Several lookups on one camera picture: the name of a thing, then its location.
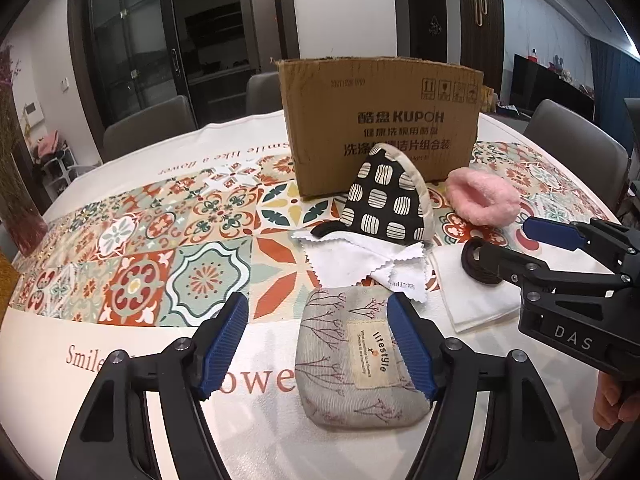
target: dark cabinet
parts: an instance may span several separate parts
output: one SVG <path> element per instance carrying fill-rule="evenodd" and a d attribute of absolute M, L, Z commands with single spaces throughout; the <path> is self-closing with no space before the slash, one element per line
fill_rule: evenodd
<path fill-rule="evenodd" d="M 460 0 L 460 64 L 482 70 L 500 94 L 504 64 L 503 0 Z"/>

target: finger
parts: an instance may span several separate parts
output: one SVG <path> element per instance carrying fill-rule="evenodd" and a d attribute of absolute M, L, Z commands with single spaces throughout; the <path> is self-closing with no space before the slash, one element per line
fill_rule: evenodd
<path fill-rule="evenodd" d="M 609 424 L 604 417 L 597 412 L 595 406 L 593 407 L 593 421 L 603 430 L 610 430 L 613 428 L 613 424 Z"/>
<path fill-rule="evenodd" d="M 602 392 L 611 406 L 615 406 L 618 403 L 622 393 L 620 384 L 604 372 L 598 373 L 598 390 Z"/>
<path fill-rule="evenodd" d="M 619 417 L 619 407 L 611 406 L 609 401 L 601 393 L 596 393 L 596 400 L 594 402 L 594 410 L 604 418 L 609 424 L 615 424 Z"/>
<path fill-rule="evenodd" d="M 640 392 L 631 395 L 620 407 L 618 417 L 623 422 L 633 422 L 640 416 Z"/>

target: glass door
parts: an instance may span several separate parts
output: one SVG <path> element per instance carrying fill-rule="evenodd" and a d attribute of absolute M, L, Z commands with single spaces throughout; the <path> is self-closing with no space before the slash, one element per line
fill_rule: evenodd
<path fill-rule="evenodd" d="M 176 96 L 161 0 L 88 3 L 105 126 Z"/>
<path fill-rule="evenodd" d="M 173 0 L 182 65 L 199 126 L 245 115 L 259 70 L 249 0 Z"/>

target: dining chair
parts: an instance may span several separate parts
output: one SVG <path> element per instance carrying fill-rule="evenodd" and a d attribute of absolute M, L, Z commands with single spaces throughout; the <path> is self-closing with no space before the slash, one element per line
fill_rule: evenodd
<path fill-rule="evenodd" d="M 524 136 L 564 164 L 612 211 L 626 184 L 628 155 L 584 117 L 549 100 L 536 109 Z"/>
<path fill-rule="evenodd" d="M 124 118 L 104 131 L 105 162 L 196 130 L 188 99 L 178 95 Z"/>
<path fill-rule="evenodd" d="M 246 114 L 269 114 L 282 110 L 277 72 L 252 75 L 246 84 Z"/>

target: sliding door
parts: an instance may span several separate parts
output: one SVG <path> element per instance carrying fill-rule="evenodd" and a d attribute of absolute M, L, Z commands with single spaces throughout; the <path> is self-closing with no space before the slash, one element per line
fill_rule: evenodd
<path fill-rule="evenodd" d="M 177 95 L 161 0 L 87 0 L 85 31 L 105 126 Z"/>
<path fill-rule="evenodd" d="M 242 117 L 249 78 L 299 56 L 293 0 L 68 0 L 68 28 L 100 152 L 110 124 L 178 94 L 198 126 Z"/>
<path fill-rule="evenodd" d="M 244 116 L 259 71 L 250 0 L 173 0 L 182 66 L 198 124 Z"/>

